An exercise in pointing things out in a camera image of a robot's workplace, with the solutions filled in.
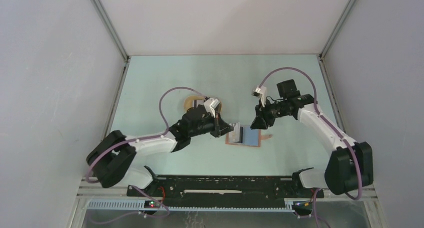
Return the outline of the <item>brown leather card holder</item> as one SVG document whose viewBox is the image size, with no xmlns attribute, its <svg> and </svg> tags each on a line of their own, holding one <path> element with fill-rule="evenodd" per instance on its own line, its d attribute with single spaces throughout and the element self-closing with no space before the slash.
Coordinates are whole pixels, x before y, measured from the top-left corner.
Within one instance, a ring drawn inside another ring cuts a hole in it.
<svg viewBox="0 0 424 228">
<path fill-rule="evenodd" d="M 232 143 L 229 141 L 228 133 L 225 137 L 226 145 L 235 145 L 235 146 L 244 146 L 244 147 L 261 147 L 262 141 L 270 139 L 273 137 L 272 134 L 262 134 L 261 130 L 252 130 L 248 125 L 241 125 L 244 127 L 243 132 L 243 143 Z"/>
</svg>

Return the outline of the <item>black credit card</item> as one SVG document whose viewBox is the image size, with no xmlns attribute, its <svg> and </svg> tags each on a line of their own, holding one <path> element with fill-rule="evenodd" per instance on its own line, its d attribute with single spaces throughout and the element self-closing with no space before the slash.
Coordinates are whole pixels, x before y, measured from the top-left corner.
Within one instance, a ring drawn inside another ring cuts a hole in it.
<svg viewBox="0 0 424 228">
<path fill-rule="evenodd" d="M 241 126 L 239 128 L 238 141 L 237 141 L 237 143 L 243 143 L 243 139 L 244 139 L 244 127 Z"/>
</svg>

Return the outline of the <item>beige oval card tray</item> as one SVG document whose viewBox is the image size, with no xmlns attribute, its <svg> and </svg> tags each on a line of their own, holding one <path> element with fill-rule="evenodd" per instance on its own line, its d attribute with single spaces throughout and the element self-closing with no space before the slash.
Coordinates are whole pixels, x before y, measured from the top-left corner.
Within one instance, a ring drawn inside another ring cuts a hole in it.
<svg viewBox="0 0 424 228">
<path fill-rule="evenodd" d="M 191 108 L 197 108 L 198 106 L 203 106 L 203 108 L 200 108 L 200 111 L 203 114 L 206 114 L 207 110 L 205 109 L 204 102 L 206 102 L 210 98 L 212 98 L 214 100 L 218 100 L 218 104 L 214 107 L 214 109 L 215 109 L 216 112 L 221 113 L 222 103 L 220 102 L 220 100 L 218 98 L 216 98 L 216 97 L 204 97 L 204 96 L 200 96 L 200 95 L 190 95 L 190 96 L 186 97 L 186 99 L 183 102 L 183 109 L 187 112 Z"/>
</svg>

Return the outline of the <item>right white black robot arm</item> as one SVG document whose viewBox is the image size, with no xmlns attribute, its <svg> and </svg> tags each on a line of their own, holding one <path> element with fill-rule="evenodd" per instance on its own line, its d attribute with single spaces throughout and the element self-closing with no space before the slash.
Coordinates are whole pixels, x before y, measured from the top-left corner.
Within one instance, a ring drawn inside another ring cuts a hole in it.
<svg viewBox="0 0 424 228">
<path fill-rule="evenodd" d="M 295 196 L 303 197 L 311 188 L 341 195 L 373 184 L 373 151 L 367 142 L 359 143 L 346 135 L 328 119 L 312 95 L 300 93 L 294 80 L 278 83 L 277 89 L 277 100 L 266 97 L 265 87 L 252 91 L 259 101 L 250 128 L 266 130 L 277 118 L 291 116 L 313 132 L 329 155 L 324 170 L 306 168 L 293 173 L 290 188 Z"/>
</svg>

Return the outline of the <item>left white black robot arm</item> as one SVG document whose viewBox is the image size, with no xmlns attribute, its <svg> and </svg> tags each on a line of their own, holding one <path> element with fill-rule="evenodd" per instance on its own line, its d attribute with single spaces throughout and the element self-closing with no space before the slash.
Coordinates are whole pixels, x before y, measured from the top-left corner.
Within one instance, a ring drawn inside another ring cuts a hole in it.
<svg viewBox="0 0 424 228">
<path fill-rule="evenodd" d="M 188 109 L 166 134 L 132 137 L 119 130 L 112 131 L 86 157 L 86 162 L 89 173 L 103 188 L 136 186 L 144 195 L 152 196 L 158 190 L 158 182 L 152 169 L 141 163 L 144 156 L 177 152 L 187 147 L 195 136 L 210 134 L 219 138 L 233 129 L 219 112 L 212 115 L 199 105 Z"/>
</svg>

